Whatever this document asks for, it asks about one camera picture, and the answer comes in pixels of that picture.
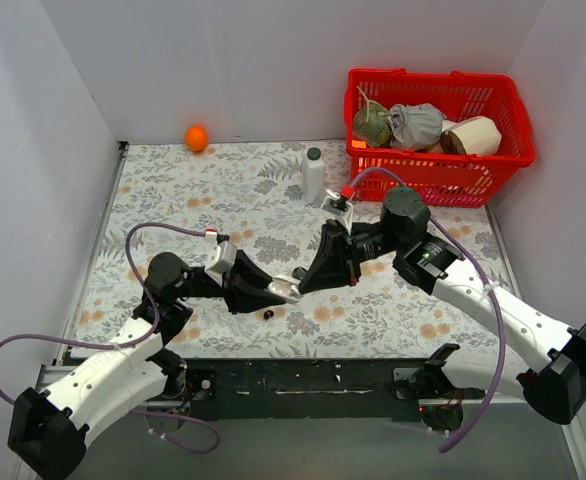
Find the white earbud charging case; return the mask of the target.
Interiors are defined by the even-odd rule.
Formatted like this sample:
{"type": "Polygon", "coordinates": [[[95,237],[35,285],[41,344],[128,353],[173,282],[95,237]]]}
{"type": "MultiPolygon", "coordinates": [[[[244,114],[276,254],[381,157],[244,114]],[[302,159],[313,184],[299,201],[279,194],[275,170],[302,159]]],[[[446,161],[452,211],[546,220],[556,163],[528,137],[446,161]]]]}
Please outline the white earbud charging case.
{"type": "Polygon", "coordinates": [[[267,290],[284,299],[287,303],[298,303],[303,295],[299,292],[300,281],[288,275],[276,275],[267,286],[267,290]]]}

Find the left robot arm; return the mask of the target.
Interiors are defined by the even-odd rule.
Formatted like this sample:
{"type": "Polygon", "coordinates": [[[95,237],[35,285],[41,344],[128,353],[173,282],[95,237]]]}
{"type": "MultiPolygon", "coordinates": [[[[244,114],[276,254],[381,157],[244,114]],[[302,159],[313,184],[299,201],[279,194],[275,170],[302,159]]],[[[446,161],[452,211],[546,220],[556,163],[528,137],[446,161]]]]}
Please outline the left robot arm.
{"type": "Polygon", "coordinates": [[[186,366],[168,350],[192,309],[189,297],[222,298],[231,313],[295,303],[292,277],[271,277],[243,251],[222,252],[204,267],[190,267],[169,252],[155,256],[144,281],[148,293],[102,350],[42,391],[28,388],[15,400],[8,446],[43,479],[65,479],[89,445],[145,400],[178,398],[186,366]]]}

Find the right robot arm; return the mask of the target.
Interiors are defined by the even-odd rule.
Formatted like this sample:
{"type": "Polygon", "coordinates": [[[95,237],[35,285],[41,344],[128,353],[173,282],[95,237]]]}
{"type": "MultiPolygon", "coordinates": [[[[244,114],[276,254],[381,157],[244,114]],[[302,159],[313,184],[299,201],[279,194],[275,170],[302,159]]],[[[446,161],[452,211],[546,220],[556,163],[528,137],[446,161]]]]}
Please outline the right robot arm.
{"type": "Polygon", "coordinates": [[[376,223],[352,219],[355,190],[328,191],[322,209],[333,214],[321,229],[315,258],[300,294],[354,286],[362,265],[393,254],[392,267],[408,284],[491,330],[498,338],[495,367],[452,364],[457,344],[440,347],[405,380],[406,398],[448,397],[473,388],[524,399],[544,418],[569,424],[586,402],[586,324],[573,328],[527,305],[488,280],[470,254],[428,232],[430,209],[409,187],[384,197],[376,223]]]}

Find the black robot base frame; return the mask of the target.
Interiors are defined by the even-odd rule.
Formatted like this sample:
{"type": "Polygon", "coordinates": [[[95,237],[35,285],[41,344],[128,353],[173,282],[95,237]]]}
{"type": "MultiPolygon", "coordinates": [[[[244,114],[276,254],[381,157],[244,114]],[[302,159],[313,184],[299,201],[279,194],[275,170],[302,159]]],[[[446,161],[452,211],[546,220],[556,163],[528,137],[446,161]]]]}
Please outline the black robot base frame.
{"type": "Polygon", "coordinates": [[[424,359],[190,359],[182,387],[151,407],[205,421],[385,418],[458,427],[476,388],[435,387],[424,359]]]}

